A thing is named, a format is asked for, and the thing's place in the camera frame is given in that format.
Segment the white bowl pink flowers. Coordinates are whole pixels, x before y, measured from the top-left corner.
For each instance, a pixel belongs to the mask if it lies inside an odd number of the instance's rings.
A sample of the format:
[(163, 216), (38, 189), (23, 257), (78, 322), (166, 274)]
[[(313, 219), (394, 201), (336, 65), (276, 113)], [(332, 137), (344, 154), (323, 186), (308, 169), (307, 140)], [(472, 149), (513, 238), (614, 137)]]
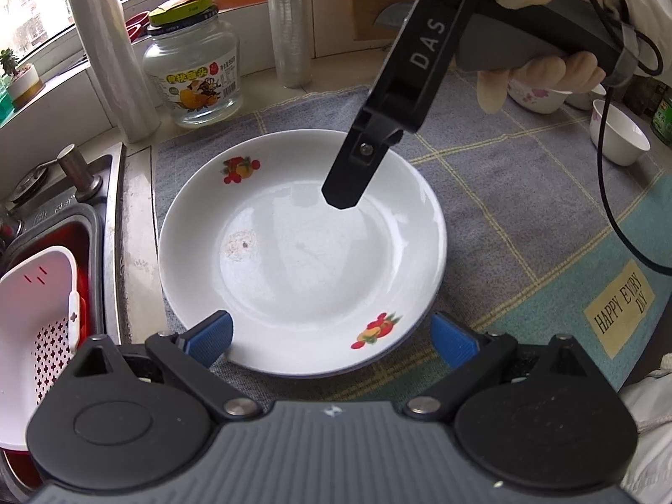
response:
[(514, 79), (508, 82), (507, 91), (509, 97), (516, 104), (539, 115), (550, 115), (557, 112), (566, 99), (571, 96), (569, 91), (531, 88)]

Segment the right plastic wrap roll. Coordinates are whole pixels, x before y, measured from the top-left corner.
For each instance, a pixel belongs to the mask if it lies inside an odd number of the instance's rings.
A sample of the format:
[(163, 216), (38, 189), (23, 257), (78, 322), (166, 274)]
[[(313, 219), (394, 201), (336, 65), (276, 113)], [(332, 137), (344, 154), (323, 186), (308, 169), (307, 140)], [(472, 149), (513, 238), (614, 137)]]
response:
[(268, 0), (279, 82), (290, 89), (311, 81), (309, 0)]

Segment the small potted succulent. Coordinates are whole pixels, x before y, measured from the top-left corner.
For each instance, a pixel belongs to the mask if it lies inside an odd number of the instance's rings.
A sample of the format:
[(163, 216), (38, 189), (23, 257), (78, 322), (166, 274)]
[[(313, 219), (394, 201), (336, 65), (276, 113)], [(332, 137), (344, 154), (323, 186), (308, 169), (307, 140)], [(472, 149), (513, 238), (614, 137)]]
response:
[(1, 50), (3, 74), (8, 77), (6, 89), (16, 110), (21, 110), (32, 101), (45, 86), (37, 69), (30, 63), (19, 64), (14, 50)]

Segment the green lid sauce jar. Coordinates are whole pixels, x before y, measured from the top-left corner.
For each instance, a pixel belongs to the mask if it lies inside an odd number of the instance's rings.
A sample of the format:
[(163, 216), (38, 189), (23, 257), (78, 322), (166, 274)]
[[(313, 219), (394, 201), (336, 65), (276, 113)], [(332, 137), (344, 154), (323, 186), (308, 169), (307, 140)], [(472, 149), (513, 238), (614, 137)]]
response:
[(651, 129), (667, 147), (672, 146), (672, 90), (667, 87), (651, 119)]

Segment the grey blue checked towel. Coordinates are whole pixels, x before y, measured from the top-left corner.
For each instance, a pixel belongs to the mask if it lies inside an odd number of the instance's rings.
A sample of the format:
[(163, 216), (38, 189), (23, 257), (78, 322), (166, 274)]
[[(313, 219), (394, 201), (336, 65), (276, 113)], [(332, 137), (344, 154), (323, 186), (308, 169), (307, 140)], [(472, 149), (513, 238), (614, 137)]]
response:
[[(485, 115), (475, 76), (449, 73), (428, 121), (397, 152), (433, 186), (448, 224), (448, 265), (432, 311), (475, 330), (504, 330), (543, 344), (574, 334), (616, 389), (653, 337), (671, 295), (671, 278), (639, 264), (653, 303), (619, 339), (613, 358), (584, 315), (634, 260), (608, 228), (599, 200), (589, 116), (573, 109), (534, 115), (507, 101)], [(256, 135), (314, 126), (346, 130), (366, 87), (306, 94), (235, 120), (192, 131), (158, 147), (154, 171), (157, 225), (181, 186), (205, 163)], [(653, 155), (630, 168), (604, 162), (608, 202), (627, 237), (657, 263), (671, 265), (671, 173)], [(214, 371), (264, 405), (275, 399), (401, 402), (448, 374), (429, 345), (428, 321), (394, 352), (361, 370), (317, 380), (257, 374), (230, 363)]]

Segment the sink soap dispenser knob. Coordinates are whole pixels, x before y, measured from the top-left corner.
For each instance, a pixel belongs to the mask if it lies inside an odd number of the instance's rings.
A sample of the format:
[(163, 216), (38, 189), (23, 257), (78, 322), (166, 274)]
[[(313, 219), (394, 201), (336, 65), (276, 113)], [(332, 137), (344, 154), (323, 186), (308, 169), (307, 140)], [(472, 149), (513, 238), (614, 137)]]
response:
[(96, 196), (102, 186), (102, 178), (90, 171), (89, 164), (74, 143), (61, 149), (56, 160), (67, 178), (72, 181), (78, 202), (86, 202)]

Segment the steel sink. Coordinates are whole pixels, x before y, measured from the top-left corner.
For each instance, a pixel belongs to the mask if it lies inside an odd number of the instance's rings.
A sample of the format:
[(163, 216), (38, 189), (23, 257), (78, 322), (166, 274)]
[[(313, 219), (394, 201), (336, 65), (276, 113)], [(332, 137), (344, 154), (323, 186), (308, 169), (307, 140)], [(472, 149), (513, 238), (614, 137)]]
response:
[(93, 334), (123, 341), (120, 209), (125, 148), (89, 163), (102, 178), (78, 202), (64, 176), (14, 206), (1, 229), (1, 499), (24, 502), (40, 486), (27, 451), (31, 416), (77, 348)]

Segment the white fruit plate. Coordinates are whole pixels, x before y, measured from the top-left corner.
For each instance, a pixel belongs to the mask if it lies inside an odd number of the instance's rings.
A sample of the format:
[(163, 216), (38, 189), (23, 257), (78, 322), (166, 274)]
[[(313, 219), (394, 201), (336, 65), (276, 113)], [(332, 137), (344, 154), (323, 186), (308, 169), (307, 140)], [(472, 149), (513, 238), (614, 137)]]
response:
[(232, 318), (229, 360), (285, 378), (361, 368), (408, 339), (441, 287), (448, 232), (433, 189), (387, 154), (360, 202), (321, 187), (343, 142), (270, 133), (199, 164), (160, 230), (168, 305), (192, 328)]

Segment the left plastic wrap roll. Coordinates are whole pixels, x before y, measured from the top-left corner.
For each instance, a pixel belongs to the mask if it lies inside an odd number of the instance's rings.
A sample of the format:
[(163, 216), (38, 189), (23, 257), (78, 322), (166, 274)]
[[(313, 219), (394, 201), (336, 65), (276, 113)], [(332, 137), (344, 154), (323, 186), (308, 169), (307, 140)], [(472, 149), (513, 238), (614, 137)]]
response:
[(68, 0), (77, 34), (112, 118), (128, 142), (160, 126), (118, 0)]

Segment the steel santoku knife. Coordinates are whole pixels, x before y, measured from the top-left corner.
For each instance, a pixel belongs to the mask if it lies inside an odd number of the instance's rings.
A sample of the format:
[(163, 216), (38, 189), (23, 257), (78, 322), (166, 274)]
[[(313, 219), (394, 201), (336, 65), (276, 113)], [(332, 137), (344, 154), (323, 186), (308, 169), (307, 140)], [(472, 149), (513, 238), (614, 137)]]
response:
[(377, 15), (374, 24), (376, 26), (386, 27), (386, 29), (401, 30), (412, 10), (412, 1), (392, 3), (392, 5), (387, 6)]

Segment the plastic wrap roll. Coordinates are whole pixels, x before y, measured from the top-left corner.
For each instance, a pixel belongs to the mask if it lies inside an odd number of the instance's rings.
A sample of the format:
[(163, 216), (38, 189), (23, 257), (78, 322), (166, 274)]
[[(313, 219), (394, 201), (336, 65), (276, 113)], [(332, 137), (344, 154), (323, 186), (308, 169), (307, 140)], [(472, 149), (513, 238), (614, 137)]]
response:
[(118, 0), (68, 0), (77, 34), (112, 118), (128, 142), (160, 126)]
[(290, 89), (311, 81), (309, 0), (268, 0), (279, 82)]

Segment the glass jar green lid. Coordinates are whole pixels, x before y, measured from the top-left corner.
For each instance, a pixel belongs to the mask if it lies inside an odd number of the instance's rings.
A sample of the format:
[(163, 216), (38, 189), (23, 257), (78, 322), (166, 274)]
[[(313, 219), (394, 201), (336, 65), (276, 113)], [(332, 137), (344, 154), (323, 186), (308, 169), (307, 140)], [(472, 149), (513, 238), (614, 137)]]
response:
[(239, 111), (239, 40), (213, 0), (165, 1), (147, 33), (142, 67), (176, 125), (198, 129)]

